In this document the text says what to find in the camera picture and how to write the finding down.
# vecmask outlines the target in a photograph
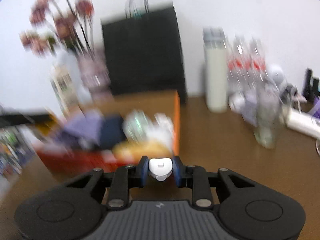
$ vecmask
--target pink vase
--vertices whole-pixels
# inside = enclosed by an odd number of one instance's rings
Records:
[[[80,55],[77,60],[82,82],[89,89],[92,99],[95,101],[112,99],[104,51],[96,50],[93,56]]]

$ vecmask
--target bag handle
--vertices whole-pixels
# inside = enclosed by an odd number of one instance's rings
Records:
[[[132,5],[133,5],[134,0],[127,0],[125,8],[124,8],[124,12],[125,12],[125,17],[126,18],[131,18],[132,17]],[[148,0],[144,0],[144,8],[146,13],[149,12],[149,3]],[[137,16],[137,9],[133,8],[133,11],[135,13],[135,16]]]

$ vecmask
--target orange box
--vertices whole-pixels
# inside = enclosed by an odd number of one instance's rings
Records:
[[[95,108],[104,115],[121,114],[122,117],[136,109],[144,111],[151,119],[154,119],[155,113],[164,113],[172,119],[174,125],[173,152],[175,155],[179,154],[180,99],[176,91],[120,95],[115,96],[113,101],[99,102],[82,108],[83,110]],[[105,151],[57,152],[44,149],[43,144],[35,145],[34,149],[44,165],[55,172],[80,174],[95,167],[101,167],[105,172],[111,172],[119,166],[128,164],[116,162]]]

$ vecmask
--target wall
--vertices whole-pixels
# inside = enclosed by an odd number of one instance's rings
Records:
[[[100,19],[124,14],[126,0],[92,0],[95,6],[94,38],[102,44]],[[171,0],[149,0],[150,7]],[[203,92],[204,62],[202,27],[221,26],[233,39],[260,37],[267,61],[283,66],[290,82],[302,87],[306,67],[320,75],[319,0],[172,0],[182,41],[188,93]],[[30,6],[34,0],[0,2],[0,102],[15,108],[48,107],[59,113],[49,83],[49,69],[57,59],[38,58],[25,52],[19,32],[30,29]]]

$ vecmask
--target wooden table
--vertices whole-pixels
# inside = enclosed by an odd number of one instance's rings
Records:
[[[307,214],[299,240],[319,239],[320,157],[314,139],[285,129],[276,149],[267,150],[257,144],[252,127],[241,116],[230,110],[212,114],[203,98],[191,98],[181,109],[180,157],[185,164],[200,165],[207,171],[227,167],[296,199]],[[51,174],[35,157],[0,206],[0,239],[22,239],[13,222],[18,204],[66,178]],[[190,198],[190,189],[177,189],[171,183],[152,183],[131,190],[131,195],[138,199]],[[212,192],[218,203],[214,189]]]

